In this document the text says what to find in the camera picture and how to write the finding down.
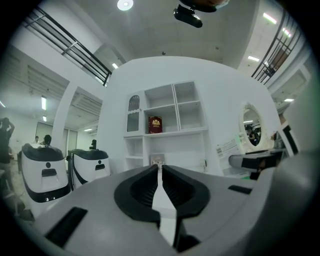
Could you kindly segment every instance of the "red book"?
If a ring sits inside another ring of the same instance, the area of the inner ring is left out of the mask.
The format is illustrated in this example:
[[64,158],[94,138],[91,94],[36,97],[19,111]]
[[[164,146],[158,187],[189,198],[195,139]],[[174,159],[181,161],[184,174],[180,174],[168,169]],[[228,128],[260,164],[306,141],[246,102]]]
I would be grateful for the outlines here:
[[162,133],[162,118],[160,116],[149,116],[149,134]]

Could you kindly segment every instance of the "metal railing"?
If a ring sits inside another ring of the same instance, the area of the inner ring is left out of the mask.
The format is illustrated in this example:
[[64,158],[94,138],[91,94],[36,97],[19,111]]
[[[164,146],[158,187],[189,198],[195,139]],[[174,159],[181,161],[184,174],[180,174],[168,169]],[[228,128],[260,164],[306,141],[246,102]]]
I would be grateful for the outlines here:
[[36,7],[24,22],[25,28],[36,31],[54,49],[106,86],[112,72],[44,10]]
[[265,85],[288,58],[300,36],[301,31],[298,24],[288,12],[283,10],[275,37],[251,77]]

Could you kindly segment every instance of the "shelving unit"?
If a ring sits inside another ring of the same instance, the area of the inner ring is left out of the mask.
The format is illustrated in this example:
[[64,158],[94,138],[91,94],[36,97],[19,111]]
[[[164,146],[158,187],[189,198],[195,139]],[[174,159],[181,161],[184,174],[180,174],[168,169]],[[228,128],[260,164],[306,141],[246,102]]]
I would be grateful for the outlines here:
[[[168,165],[205,170],[209,133],[194,82],[140,91],[128,99],[135,102],[128,105],[134,107],[127,112],[124,136],[127,170],[150,165],[150,155],[154,154],[164,154]],[[162,133],[148,134],[149,117],[161,117]]]

